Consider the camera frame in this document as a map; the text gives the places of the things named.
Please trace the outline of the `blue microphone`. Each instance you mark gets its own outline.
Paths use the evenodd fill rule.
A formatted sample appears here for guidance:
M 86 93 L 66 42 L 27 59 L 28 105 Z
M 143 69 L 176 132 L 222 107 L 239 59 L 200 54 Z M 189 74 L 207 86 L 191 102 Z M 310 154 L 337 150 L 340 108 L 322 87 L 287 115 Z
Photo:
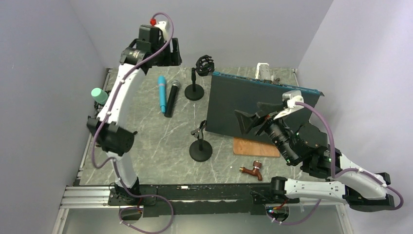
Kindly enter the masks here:
M 167 98 L 166 98 L 166 84 L 167 81 L 164 76 L 158 77 L 158 91 L 159 91 L 159 105 L 161 113 L 165 113 L 167 109 Z

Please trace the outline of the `silver head black microphone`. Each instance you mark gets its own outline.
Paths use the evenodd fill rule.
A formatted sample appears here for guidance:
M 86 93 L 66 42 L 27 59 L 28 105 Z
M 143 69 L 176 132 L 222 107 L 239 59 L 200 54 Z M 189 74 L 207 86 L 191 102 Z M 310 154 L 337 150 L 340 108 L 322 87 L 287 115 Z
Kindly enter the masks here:
M 165 117 L 172 117 L 173 108 L 175 105 L 176 97 L 178 95 L 179 89 L 181 87 L 181 83 L 178 80 L 173 80 L 171 83 L 171 89 L 169 93 L 169 98 L 167 101 L 167 108 L 164 113 Z

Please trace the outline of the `black clip desk stand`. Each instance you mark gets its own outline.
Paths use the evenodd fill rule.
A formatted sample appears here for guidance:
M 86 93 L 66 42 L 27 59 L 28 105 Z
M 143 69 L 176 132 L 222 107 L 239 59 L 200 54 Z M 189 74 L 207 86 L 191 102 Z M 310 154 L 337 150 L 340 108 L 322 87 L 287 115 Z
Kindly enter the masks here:
M 197 162 L 205 162 L 209 160 L 213 153 L 211 144 L 204 140 L 203 130 L 206 126 L 207 121 L 203 120 L 197 129 L 190 132 L 190 134 L 196 138 L 196 141 L 191 143 L 189 147 L 189 155 Z

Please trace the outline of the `mint green microphone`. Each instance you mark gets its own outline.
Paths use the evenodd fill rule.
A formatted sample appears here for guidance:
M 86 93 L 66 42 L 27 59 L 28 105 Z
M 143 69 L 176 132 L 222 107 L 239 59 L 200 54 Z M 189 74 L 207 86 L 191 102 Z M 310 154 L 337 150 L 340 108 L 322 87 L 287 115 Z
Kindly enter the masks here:
M 109 95 L 107 92 L 97 87 L 91 90 L 91 96 L 95 100 L 95 102 L 100 105 L 105 105 L 106 101 L 109 98 Z

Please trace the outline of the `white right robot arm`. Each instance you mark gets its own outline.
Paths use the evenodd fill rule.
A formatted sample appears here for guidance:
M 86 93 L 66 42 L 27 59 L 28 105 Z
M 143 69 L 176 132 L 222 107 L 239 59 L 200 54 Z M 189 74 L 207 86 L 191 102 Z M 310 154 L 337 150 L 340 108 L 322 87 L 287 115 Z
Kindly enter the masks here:
M 317 181 L 298 181 L 282 176 L 271 179 L 268 189 L 272 202 L 302 197 L 325 199 L 349 205 L 360 212 L 395 210 L 394 198 L 388 193 L 390 176 L 374 174 L 350 161 L 334 145 L 330 127 L 322 132 L 309 122 L 291 131 L 285 118 L 301 109 L 312 107 L 299 101 L 285 105 L 258 103 L 259 111 L 248 114 L 235 111 L 242 134 L 258 127 L 256 135 L 265 133 L 288 166 L 299 168 Z

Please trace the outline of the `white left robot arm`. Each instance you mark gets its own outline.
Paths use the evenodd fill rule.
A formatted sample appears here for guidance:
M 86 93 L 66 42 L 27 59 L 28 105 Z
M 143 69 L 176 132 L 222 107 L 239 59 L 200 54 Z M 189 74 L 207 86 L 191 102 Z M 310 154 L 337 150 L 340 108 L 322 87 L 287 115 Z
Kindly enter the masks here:
M 139 178 L 129 155 L 136 135 L 136 132 L 126 129 L 130 102 L 151 67 L 179 66 L 182 63 L 178 40 L 173 38 L 173 32 L 168 21 L 140 26 L 138 38 L 121 53 L 117 78 L 103 108 L 97 117 L 87 120 L 93 143 L 98 144 L 107 156 L 104 162 L 97 164 L 92 149 L 92 164 L 97 169 L 106 163 L 112 165 L 115 182 L 111 193 L 127 205 L 137 205 L 141 197 Z

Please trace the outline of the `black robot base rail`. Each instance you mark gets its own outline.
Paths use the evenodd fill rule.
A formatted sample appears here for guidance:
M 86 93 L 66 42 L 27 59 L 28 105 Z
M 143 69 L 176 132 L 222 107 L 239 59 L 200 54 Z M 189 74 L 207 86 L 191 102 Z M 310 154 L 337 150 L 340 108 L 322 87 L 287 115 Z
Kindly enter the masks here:
M 117 185 L 110 188 L 109 206 L 139 206 L 144 217 L 169 215 L 251 214 L 264 215 L 264 205 L 299 203 L 287 198 L 272 183 L 140 185 L 144 198 L 127 195 Z

